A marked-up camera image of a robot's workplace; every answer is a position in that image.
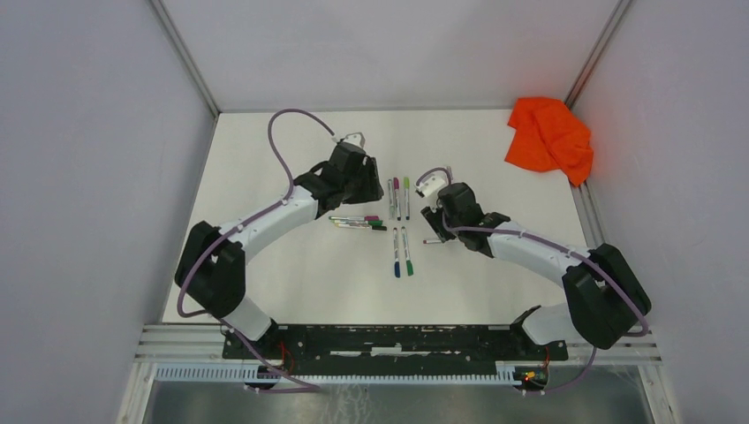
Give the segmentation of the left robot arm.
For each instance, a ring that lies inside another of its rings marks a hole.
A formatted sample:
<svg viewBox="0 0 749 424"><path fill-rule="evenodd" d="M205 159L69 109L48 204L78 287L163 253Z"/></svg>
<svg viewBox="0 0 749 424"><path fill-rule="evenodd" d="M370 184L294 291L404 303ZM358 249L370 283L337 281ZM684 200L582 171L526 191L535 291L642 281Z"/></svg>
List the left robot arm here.
<svg viewBox="0 0 749 424"><path fill-rule="evenodd" d="M292 180L284 197L233 222L195 224L188 233L175 273L178 313L191 298L209 314L241 333L243 346L257 360L277 348L276 321L246 293L246 266L288 232L342 205L379 201L384 195L377 161L363 148L339 142L328 160Z"/></svg>

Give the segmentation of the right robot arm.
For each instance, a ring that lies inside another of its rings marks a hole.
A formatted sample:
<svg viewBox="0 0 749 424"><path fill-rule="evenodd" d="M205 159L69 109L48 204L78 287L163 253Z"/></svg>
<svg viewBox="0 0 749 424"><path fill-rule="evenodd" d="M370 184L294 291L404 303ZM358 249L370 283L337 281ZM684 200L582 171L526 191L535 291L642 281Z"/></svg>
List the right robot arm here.
<svg viewBox="0 0 749 424"><path fill-rule="evenodd" d="M466 183L437 178L418 183L415 192L428 201L421 214L442 242L456 239L562 288L564 302L532 307L514 322L520 330L510 347L517 358L533 360L556 341L582 338L608 350L623 337L648 334L651 300L616 247L563 245L535 234L506 215L484 212Z"/></svg>

